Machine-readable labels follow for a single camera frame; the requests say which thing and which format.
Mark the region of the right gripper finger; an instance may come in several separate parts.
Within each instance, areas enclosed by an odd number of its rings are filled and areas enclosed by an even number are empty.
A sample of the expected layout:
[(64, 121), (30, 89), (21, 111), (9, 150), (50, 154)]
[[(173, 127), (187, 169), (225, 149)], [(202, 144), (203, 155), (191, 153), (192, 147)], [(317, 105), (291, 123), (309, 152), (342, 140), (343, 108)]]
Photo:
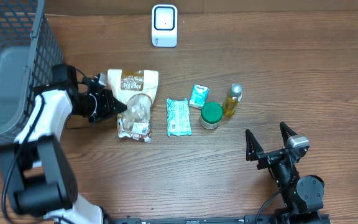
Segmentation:
[(287, 145), (287, 140), (292, 137), (292, 136), (296, 136), (297, 133), (294, 132), (285, 122), (280, 122), (280, 131), (281, 131), (281, 135), (282, 135), (282, 139), (283, 139), (283, 143), (286, 146)]
[(256, 161), (264, 150), (256, 140), (250, 129), (246, 129), (246, 160)]

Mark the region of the brown white snack wrapper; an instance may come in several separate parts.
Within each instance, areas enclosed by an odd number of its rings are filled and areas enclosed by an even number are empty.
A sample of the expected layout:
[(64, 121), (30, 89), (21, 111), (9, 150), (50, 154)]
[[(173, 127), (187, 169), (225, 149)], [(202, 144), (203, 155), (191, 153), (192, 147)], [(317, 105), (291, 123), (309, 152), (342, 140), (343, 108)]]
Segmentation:
[(109, 69), (107, 78), (113, 96), (127, 106), (117, 115), (119, 138), (151, 141), (151, 107), (157, 96), (159, 72)]

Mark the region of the green lid jar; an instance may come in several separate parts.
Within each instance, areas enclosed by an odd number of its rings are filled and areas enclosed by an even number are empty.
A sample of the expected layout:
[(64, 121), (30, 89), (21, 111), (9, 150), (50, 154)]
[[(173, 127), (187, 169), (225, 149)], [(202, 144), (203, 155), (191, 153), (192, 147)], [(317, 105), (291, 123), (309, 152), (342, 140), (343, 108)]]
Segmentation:
[(200, 124), (205, 129), (215, 129), (219, 126), (222, 117), (222, 106), (217, 102), (208, 102), (201, 109)]

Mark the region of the yellow dish soap bottle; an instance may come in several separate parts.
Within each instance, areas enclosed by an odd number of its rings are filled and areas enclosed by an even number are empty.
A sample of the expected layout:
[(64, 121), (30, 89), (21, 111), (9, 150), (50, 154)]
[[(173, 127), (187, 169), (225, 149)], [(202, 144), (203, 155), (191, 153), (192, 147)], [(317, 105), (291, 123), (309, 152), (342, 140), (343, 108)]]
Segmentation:
[(242, 99), (242, 92), (243, 89), (241, 84), (234, 83), (231, 85), (222, 104), (224, 116), (231, 117), (234, 115), (237, 105)]

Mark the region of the teal snack packet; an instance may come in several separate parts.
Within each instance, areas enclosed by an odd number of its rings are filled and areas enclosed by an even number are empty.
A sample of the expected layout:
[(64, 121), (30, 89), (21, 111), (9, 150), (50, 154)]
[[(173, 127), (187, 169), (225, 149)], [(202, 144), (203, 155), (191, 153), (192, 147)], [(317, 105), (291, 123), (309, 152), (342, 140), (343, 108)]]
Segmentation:
[(190, 110), (188, 100), (167, 98), (167, 136), (191, 136)]

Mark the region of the teal white tissue pack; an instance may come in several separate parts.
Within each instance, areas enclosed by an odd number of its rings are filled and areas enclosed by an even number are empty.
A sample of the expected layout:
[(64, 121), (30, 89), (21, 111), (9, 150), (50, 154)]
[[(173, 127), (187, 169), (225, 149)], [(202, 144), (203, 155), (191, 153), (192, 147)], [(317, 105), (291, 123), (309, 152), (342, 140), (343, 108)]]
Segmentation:
[(195, 84), (189, 100), (189, 106), (197, 109), (201, 109), (208, 97), (209, 88)]

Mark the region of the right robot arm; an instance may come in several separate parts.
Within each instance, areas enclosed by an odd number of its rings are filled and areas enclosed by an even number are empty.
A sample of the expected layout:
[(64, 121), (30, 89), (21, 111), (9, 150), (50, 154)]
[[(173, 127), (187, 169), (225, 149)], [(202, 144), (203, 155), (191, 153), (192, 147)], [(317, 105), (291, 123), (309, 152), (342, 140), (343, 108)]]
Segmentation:
[[(323, 208), (323, 179), (317, 175), (300, 177), (295, 167), (308, 152), (309, 139), (284, 122), (280, 123), (280, 131), (283, 147), (271, 152), (262, 149), (251, 130), (245, 132), (246, 160), (256, 161), (258, 170), (267, 169), (278, 187), (255, 215), (246, 215), (245, 219), (251, 223), (329, 223), (329, 216), (319, 212)], [(263, 216), (264, 208), (278, 195), (285, 206)]]

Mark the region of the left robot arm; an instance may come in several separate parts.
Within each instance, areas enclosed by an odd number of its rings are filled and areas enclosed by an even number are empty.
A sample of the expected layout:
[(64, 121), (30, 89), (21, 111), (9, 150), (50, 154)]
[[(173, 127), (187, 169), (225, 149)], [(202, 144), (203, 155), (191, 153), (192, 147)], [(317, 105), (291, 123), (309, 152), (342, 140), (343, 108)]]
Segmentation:
[(87, 201), (78, 191), (75, 174), (60, 145), (67, 119), (107, 120), (127, 109), (108, 88), (107, 75), (83, 76), (79, 69), (60, 64), (52, 68), (52, 81), (33, 89), (35, 106), (23, 130), (11, 144), (0, 146), (0, 172), (4, 180), (1, 211), (12, 223), (7, 206), (35, 222), (113, 223), (104, 208)]

